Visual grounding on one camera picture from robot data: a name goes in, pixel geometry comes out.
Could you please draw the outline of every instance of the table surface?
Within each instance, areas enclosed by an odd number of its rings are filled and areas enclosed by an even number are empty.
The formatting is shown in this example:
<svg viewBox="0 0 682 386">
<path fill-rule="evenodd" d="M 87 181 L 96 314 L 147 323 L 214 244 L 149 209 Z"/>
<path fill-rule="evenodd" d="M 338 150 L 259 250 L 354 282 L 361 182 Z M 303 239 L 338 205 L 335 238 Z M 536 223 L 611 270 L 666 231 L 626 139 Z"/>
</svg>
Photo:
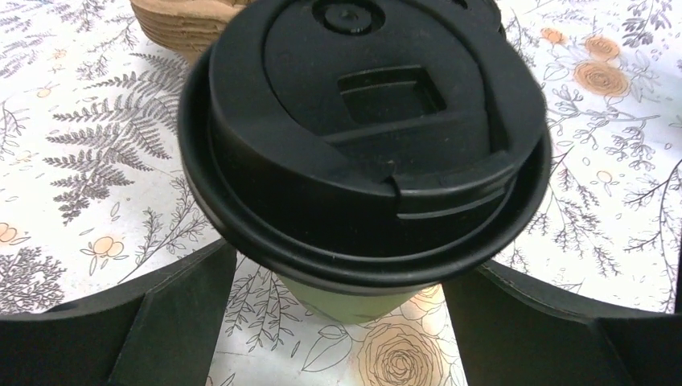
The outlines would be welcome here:
<svg viewBox="0 0 682 386">
<path fill-rule="evenodd" d="M 0 314 L 105 290 L 218 237 L 187 188 L 167 113 L 182 59 L 142 34 L 126 0 L 15 1 L 0 6 Z M 499 4 L 547 97 L 555 155 L 540 210 L 495 259 L 588 297 L 671 312 L 682 6 Z M 207 385 L 466 384 L 438 287 L 341 326 L 307 313 L 268 270 L 238 264 Z"/>
</svg>

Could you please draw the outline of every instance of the botanical pattern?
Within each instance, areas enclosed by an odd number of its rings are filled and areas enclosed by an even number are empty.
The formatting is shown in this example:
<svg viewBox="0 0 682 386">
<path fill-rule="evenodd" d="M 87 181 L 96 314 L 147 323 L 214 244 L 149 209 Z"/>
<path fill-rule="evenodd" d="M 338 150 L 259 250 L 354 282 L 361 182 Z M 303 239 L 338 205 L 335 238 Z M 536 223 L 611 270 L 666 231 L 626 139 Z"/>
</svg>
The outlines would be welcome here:
<svg viewBox="0 0 682 386">
<path fill-rule="evenodd" d="M 6 230 L 3 236 L 8 240 L 11 234 Z M 60 261 L 43 256 L 40 247 L 2 249 L 0 314 L 44 311 L 61 303 L 64 292 L 58 281 L 65 271 Z"/>
<path fill-rule="evenodd" d="M 553 160 L 540 209 L 495 259 L 574 293 L 672 312 L 682 10 L 672 0 L 498 3 L 544 92 Z M 187 64 L 142 34 L 129 1 L 4 2 L 0 32 L 0 314 L 81 298 L 219 236 L 175 136 Z M 223 323 L 207 386 L 466 385 L 439 285 L 343 325 L 239 255 Z"/>
</svg>

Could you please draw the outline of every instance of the black plastic lid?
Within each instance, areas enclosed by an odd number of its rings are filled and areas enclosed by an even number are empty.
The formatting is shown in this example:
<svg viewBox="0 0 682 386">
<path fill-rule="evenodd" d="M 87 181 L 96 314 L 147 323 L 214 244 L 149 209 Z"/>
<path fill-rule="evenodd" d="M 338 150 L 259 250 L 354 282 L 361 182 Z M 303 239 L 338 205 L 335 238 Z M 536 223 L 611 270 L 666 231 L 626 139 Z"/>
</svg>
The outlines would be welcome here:
<svg viewBox="0 0 682 386">
<path fill-rule="evenodd" d="M 219 232 L 278 273 L 425 284 L 393 270 L 483 262 L 544 193 L 540 89 L 450 2 L 254 2 L 210 55 L 181 100 L 183 164 Z"/>
</svg>

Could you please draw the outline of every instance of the rose print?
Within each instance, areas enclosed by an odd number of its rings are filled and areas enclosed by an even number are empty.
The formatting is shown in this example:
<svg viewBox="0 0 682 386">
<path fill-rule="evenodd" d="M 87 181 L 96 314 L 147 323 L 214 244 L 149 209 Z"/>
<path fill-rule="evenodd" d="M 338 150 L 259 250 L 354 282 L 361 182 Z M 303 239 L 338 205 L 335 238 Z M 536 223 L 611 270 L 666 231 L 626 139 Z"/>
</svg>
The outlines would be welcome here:
<svg viewBox="0 0 682 386">
<path fill-rule="evenodd" d="M 566 41 L 566 36 L 554 28 L 543 28 L 540 34 L 551 44 L 563 44 Z"/>
<path fill-rule="evenodd" d="M 123 253 L 124 249 L 123 243 L 120 241 L 115 241 L 112 237 L 105 236 L 105 237 L 100 237 L 95 241 L 94 243 L 88 243 L 88 247 L 81 249 L 80 252 L 92 256 L 92 260 L 90 260 L 90 275 L 92 276 L 95 273 L 95 269 L 97 268 L 97 263 L 101 260 L 101 263 L 99 264 L 100 269 L 103 269 L 108 263 L 109 260 L 114 259 L 114 260 L 123 260 L 128 257 L 128 255 L 121 255 Z"/>
<path fill-rule="evenodd" d="M 0 245 L 17 245 L 30 239 L 30 237 L 18 237 L 17 228 L 8 223 L 0 223 Z"/>
<path fill-rule="evenodd" d="M 408 320 L 418 321 L 429 335 L 438 335 L 445 328 L 448 313 L 445 295 L 440 285 L 422 290 L 401 306 L 401 313 Z"/>
<path fill-rule="evenodd" d="M 630 87 L 630 81 L 622 71 L 597 61 L 578 64 L 573 78 L 585 90 L 605 97 L 622 97 Z"/>
<path fill-rule="evenodd" d="M 438 386 L 448 376 L 440 348 L 424 331 L 388 320 L 367 334 L 357 363 L 364 386 Z"/>
<path fill-rule="evenodd" d="M 612 60 L 620 55 L 618 44 L 602 36 L 592 36 L 585 41 L 585 49 L 596 60 Z"/>
</svg>

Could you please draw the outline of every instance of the wooden coaster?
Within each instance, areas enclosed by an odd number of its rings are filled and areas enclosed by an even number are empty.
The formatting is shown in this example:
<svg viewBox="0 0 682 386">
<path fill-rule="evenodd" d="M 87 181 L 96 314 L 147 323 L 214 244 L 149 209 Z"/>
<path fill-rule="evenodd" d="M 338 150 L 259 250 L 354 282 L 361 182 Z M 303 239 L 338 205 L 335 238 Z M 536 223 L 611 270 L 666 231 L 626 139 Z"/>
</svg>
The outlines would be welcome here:
<svg viewBox="0 0 682 386">
<path fill-rule="evenodd" d="M 253 0 L 130 0 L 144 34 L 190 64 Z"/>
</svg>

